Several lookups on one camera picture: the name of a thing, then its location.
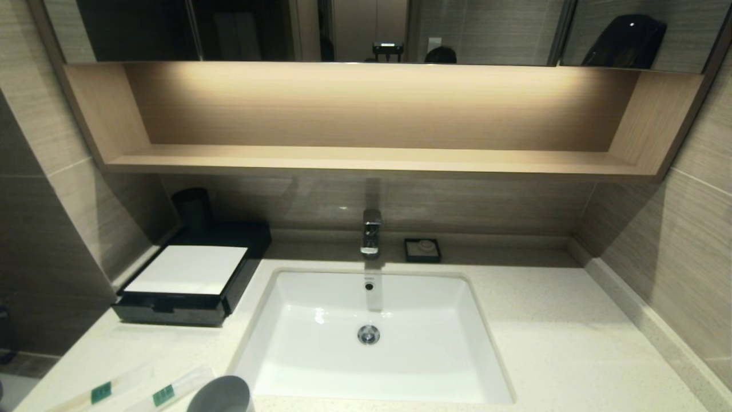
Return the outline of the black glossy wall dispenser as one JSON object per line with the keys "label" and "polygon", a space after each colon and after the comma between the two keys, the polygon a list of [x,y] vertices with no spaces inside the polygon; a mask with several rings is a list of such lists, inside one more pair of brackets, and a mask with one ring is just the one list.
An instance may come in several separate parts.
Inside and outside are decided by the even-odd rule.
{"label": "black glossy wall dispenser", "polygon": [[666,23],[650,15],[617,16],[597,37],[581,65],[650,70],[666,30]]}

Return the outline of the wrapped toothbrush with green label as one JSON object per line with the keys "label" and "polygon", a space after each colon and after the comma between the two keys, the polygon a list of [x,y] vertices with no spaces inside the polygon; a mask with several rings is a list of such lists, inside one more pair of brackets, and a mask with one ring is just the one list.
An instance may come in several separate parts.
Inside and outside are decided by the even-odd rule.
{"label": "wrapped toothbrush with green label", "polygon": [[129,370],[115,378],[105,381],[92,389],[52,407],[47,412],[88,412],[92,407],[118,398],[138,388],[154,377],[154,367],[146,366]]}
{"label": "wrapped toothbrush with green label", "polygon": [[136,404],[131,405],[124,412],[159,412],[174,404],[181,397],[198,391],[204,384],[216,377],[214,370],[207,366],[197,367],[172,383],[163,386],[154,393],[147,395]]}

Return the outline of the wooden wall shelf niche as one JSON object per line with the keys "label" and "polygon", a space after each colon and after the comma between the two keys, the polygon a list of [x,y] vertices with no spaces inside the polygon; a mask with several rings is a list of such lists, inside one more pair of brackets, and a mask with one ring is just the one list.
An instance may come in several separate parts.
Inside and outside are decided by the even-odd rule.
{"label": "wooden wall shelf niche", "polygon": [[658,181],[713,78],[584,67],[63,65],[108,172]]}

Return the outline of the white square plate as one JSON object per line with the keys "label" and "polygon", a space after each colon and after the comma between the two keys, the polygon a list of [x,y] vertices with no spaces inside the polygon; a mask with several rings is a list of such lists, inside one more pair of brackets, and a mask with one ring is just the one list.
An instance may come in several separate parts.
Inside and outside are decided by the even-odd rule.
{"label": "white square plate", "polygon": [[219,295],[247,251],[241,246],[169,245],[123,292]]}

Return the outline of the grey plastic cup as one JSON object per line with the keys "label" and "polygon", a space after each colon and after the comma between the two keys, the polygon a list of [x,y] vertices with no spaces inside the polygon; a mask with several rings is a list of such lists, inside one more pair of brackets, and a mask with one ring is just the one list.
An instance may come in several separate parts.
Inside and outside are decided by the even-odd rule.
{"label": "grey plastic cup", "polygon": [[242,378],[215,378],[194,394],[186,412],[256,412],[253,396]]}

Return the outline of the chrome sink faucet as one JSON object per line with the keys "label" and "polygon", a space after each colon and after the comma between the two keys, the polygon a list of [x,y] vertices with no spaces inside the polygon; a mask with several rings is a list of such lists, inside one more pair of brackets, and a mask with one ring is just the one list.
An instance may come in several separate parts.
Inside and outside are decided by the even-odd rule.
{"label": "chrome sink faucet", "polygon": [[380,235],[383,220],[379,209],[365,209],[363,212],[363,234],[360,253],[366,260],[376,260],[380,253]]}

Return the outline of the wall mirror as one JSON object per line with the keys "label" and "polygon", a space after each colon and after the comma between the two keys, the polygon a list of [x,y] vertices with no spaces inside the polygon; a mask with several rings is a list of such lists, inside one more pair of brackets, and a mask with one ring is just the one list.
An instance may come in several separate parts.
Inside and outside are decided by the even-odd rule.
{"label": "wall mirror", "polygon": [[702,73],[732,0],[40,0],[63,59],[586,67],[615,17],[667,25],[650,70]]}

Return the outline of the black square soap dish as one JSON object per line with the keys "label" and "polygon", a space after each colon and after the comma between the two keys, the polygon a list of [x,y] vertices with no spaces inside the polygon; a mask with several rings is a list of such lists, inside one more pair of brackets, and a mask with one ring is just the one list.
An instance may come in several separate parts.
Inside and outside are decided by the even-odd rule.
{"label": "black square soap dish", "polygon": [[421,251],[418,250],[417,243],[421,239],[428,239],[428,238],[405,238],[404,240],[404,250],[405,250],[405,260],[409,263],[441,263],[442,256],[441,256],[441,250],[439,248],[439,243],[436,239],[429,239],[432,240],[437,245],[437,250],[435,253],[421,253]]}

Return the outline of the black tumbler cup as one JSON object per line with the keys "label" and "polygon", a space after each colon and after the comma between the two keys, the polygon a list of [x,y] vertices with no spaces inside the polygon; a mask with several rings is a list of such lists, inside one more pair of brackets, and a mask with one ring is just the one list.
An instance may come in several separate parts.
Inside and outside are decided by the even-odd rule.
{"label": "black tumbler cup", "polygon": [[172,203],[183,226],[193,232],[209,231],[214,216],[206,188],[194,187],[172,194]]}

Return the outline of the black amenity box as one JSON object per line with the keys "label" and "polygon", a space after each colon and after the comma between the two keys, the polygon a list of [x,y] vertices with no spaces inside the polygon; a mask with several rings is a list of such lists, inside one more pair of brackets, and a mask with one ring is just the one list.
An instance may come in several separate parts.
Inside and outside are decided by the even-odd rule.
{"label": "black amenity box", "polygon": [[[219,223],[206,232],[182,229],[160,248],[118,291],[112,310],[125,323],[219,327],[243,297],[254,272],[272,242],[265,223]],[[169,245],[247,247],[245,257],[219,295],[123,292],[141,271]]]}

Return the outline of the white ceramic sink basin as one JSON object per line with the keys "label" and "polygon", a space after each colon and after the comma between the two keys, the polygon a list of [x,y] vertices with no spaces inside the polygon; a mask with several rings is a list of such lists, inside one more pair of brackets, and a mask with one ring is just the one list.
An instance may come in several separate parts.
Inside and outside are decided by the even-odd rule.
{"label": "white ceramic sink basin", "polygon": [[[381,339],[363,345],[361,326]],[[514,391],[457,273],[281,270],[233,373],[254,394],[511,405]]]}

